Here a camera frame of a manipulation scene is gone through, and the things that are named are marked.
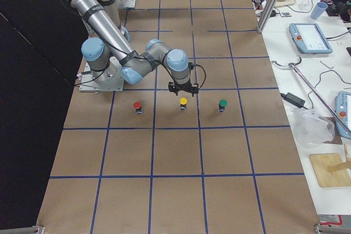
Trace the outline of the yellow push button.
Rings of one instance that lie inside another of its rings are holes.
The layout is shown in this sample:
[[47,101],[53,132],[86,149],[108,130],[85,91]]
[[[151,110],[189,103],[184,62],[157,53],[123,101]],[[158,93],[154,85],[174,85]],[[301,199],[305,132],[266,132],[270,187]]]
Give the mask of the yellow push button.
[[180,98],[179,103],[180,103],[179,108],[180,108],[181,110],[186,110],[187,103],[188,103],[187,98]]

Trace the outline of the green push button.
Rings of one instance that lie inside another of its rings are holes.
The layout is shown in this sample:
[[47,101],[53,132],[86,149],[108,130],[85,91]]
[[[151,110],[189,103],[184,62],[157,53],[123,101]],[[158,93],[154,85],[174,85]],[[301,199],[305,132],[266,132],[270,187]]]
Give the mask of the green push button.
[[221,99],[218,103],[218,110],[219,112],[225,111],[225,108],[227,106],[228,102],[225,99]]

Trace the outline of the red push button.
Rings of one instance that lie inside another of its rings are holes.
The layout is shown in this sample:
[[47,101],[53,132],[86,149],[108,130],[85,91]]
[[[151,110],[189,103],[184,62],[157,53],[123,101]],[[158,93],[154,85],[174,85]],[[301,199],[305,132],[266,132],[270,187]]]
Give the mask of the red push button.
[[143,113],[143,107],[140,101],[136,101],[133,103],[133,108],[135,109],[135,112],[137,115],[140,115]]

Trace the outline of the black power adapter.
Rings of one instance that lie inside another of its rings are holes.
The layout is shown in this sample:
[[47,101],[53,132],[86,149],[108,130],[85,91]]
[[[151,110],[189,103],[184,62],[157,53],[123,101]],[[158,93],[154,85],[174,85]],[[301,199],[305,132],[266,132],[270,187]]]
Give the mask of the black power adapter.
[[299,109],[302,108],[305,104],[305,100],[295,96],[294,94],[291,93],[286,93],[282,95],[282,98],[289,102],[290,104],[295,105],[296,107],[298,107]]

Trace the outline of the metal cane rod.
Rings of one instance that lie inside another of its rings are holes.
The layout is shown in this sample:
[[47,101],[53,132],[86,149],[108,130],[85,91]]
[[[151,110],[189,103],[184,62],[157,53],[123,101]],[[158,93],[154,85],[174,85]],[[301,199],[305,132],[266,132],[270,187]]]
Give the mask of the metal cane rod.
[[281,65],[277,61],[272,61],[272,64],[276,64],[282,68],[291,68],[294,70],[296,74],[300,76],[303,82],[311,89],[311,91],[318,97],[321,103],[327,108],[329,113],[333,116],[335,121],[341,125],[341,127],[350,135],[350,129],[348,126],[342,121],[342,119],[335,113],[333,108],[327,103],[327,101],[320,95],[320,93],[314,88],[314,86],[308,81],[308,79],[302,74],[302,72],[297,67],[302,62],[302,58],[299,57],[297,62],[289,62],[287,65]]

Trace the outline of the clear plastic bag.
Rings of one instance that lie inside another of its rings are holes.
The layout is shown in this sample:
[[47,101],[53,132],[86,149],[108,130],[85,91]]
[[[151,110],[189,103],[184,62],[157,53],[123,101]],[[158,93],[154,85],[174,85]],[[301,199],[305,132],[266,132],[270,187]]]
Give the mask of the clear plastic bag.
[[297,142],[305,149],[313,149],[335,137],[335,125],[315,109],[296,109],[292,113],[292,131]]

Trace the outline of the blue teach pendant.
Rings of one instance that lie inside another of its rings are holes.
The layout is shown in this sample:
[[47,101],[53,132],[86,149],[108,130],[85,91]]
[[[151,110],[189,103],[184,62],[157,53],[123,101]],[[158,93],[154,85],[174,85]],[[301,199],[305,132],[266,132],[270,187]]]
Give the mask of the blue teach pendant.
[[304,54],[331,54],[328,40],[317,23],[291,23],[289,32],[298,50]]

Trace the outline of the wooden board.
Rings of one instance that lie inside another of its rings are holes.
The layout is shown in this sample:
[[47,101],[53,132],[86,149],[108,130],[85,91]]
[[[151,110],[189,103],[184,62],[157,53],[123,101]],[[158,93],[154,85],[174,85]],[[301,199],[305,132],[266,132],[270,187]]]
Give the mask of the wooden board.
[[309,156],[318,184],[322,188],[350,186],[350,158],[344,162],[338,153]]

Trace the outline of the blue plastic cup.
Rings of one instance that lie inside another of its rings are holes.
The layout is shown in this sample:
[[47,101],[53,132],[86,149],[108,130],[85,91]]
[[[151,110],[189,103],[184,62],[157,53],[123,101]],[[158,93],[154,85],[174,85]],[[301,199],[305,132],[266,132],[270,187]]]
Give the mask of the blue plastic cup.
[[315,5],[314,9],[312,10],[310,18],[313,20],[317,20],[322,15],[322,13],[327,9],[327,7],[328,7],[327,3],[318,2]]

